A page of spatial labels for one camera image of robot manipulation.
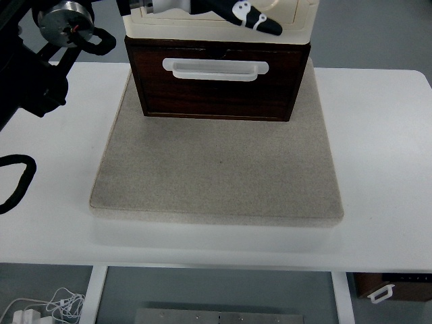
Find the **white robotic hand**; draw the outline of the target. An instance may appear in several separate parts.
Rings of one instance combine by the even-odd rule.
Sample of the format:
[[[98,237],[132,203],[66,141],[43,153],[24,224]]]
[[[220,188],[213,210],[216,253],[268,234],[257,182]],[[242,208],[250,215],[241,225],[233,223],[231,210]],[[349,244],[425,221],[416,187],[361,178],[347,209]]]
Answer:
[[[225,21],[266,34],[280,36],[281,25],[268,18],[249,1],[198,1],[198,0],[154,0],[145,1],[147,14],[160,14],[171,9],[180,9],[190,15],[214,12]]]

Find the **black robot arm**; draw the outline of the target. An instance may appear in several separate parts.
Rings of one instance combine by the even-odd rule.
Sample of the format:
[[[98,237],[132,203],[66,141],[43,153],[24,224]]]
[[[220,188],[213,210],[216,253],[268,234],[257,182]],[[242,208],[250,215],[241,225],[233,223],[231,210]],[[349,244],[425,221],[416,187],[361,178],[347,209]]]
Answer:
[[[150,14],[181,9],[213,12],[237,26],[279,36],[283,28],[248,1],[118,1],[121,16],[144,8]],[[34,52],[20,36],[19,23],[31,13],[46,40]],[[113,35],[95,26],[92,1],[1,2],[1,125],[19,109],[37,117],[65,105],[67,75],[81,52],[103,56],[116,46]]]

